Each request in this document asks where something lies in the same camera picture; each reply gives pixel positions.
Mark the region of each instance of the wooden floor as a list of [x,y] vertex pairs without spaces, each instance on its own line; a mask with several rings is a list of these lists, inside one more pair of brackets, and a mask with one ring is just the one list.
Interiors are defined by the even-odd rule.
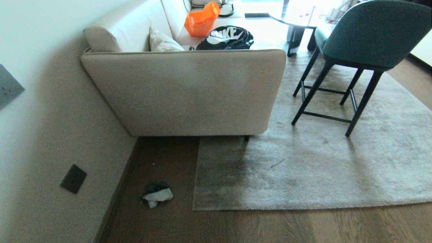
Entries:
[[[404,60],[390,75],[432,109],[428,68]],[[106,242],[432,242],[432,203],[315,211],[193,212],[198,137],[141,138]],[[150,210],[146,184],[165,181],[175,198]]]

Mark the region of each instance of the sofa armrest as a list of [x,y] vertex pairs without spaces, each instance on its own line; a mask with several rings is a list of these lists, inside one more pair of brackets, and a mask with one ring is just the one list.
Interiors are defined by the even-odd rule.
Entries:
[[81,60],[131,135],[251,135],[267,129],[286,54],[86,51]]

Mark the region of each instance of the chair leg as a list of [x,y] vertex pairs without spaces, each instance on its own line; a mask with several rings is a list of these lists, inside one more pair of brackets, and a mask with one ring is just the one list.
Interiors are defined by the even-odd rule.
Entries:
[[320,75],[318,76],[317,80],[315,81],[314,85],[312,86],[311,90],[308,93],[308,96],[306,97],[305,101],[302,103],[302,106],[300,107],[299,111],[295,115],[294,120],[291,122],[292,125],[295,125],[297,120],[300,118],[302,113],[305,111],[306,106],[308,106],[309,102],[311,101],[312,97],[314,96],[315,92],[318,90],[321,83],[324,81],[325,76],[327,75],[328,71],[330,71],[331,67],[334,65],[334,63],[325,62],[324,68],[321,71]]
[[306,77],[308,76],[309,71],[311,70],[312,66],[314,65],[315,61],[317,60],[317,57],[318,57],[319,54],[320,54],[320,50],[319,50],[318,47],[316,47],[314,53],[312,54],[312,58],[309,61],[309,64],[307,65],[307,67],[306,67],[306,69],[305,69],[305,71],[303,73],[303,76],[300,79],[300,82],[297,85],[297,88],[295,89],[294,94],[292,96],[295,97],[297,95],[297,93],[299,92],[299,89],[302,86],[302,82],[304,82],[306,80]]
[[359,120],[363,110],[366,107],[366,104],[368,103],[369,99],[372,96],[372,93],[375,90],[375,87],[378,84],[379,79],[381,78],[381,75],[383,74],[382,71],[374,71],[374,74],[372,75],[371,81],[369,82],[368,87],[366,88],[365,94],[363,95],[363,98],[360,102],[360,105],[354,114],[353,120],[350,123],[348,130],[345,133],[345,136],[349,137],[351,135],[351,132],[354,129],[354,126],[356,125],[357,121]]
[[354,86],[356,85],[357,81],[360,78],[360,75],[362,74],[364,69],[357,69],[356,74],[353,77],[353,80],[351,81],[351,83],[348,86],[348,89],[346,89],[345,94],[343,95],[342,100],[340,101],[340,105],[343,106],[343,104],[345,103],[346,99],[348,98],[348,95],[351,93],[350,90],[352,90],[354,88]]

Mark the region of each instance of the teal chair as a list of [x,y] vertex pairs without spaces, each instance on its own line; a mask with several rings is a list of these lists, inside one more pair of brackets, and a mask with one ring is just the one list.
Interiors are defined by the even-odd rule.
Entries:
[[[383,72],[395,67],[409,54],[431,30],[431,22],[432,10],[428,6],[398,0],[370,0],[353,6],[336,25],[318,27],[315,31],[317,47],[294,92],[296,96],[302,90],[303,103],[292,125],[302,114],[347,122],[349,127],[345,136],[349,137]],[[305,86],[304,80],[320,53],[325,60],[324,68],[313,86]],[[357,68],[345,92],[319,88],[334,65]],[[357,106],[353,88],[365,69],[374,73]],[[306,98],[305,88],[310,89]],[[355,112],[352,120],[305,111],[317,90],[343,94],[341,105],[350,95]]]

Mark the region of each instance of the black nike bag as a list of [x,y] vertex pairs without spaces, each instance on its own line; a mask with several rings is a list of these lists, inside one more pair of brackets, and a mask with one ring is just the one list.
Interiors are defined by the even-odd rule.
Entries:
[[212,30],[195,50],[249,49],[254,43],[252,34],[237,26],[221,26]]

